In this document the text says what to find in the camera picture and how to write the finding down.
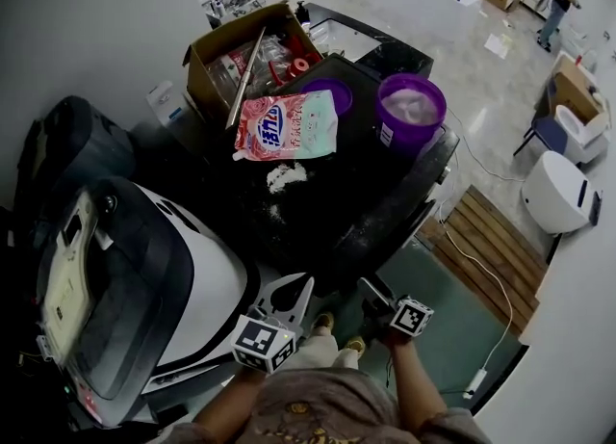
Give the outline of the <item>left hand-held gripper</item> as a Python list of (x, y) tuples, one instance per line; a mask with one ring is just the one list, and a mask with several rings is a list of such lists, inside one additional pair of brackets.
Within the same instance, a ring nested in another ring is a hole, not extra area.
[(267, 283), (255, 304), (241, 315), (231, 336), (235, 360), (274, 374), (295, 353), (315, 280), (309, 273), (282, 276)]

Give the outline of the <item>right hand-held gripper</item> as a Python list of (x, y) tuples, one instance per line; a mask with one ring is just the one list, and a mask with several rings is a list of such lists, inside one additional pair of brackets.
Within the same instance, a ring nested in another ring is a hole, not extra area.
[(433, 310), (409, 296), (394, 297), (389, 286), (378, 276), (361, 277), (357, 283), (363, 297), (364, 324), (361, 334), (371, 342), (392, 328), (411, 338), (420, 336)]

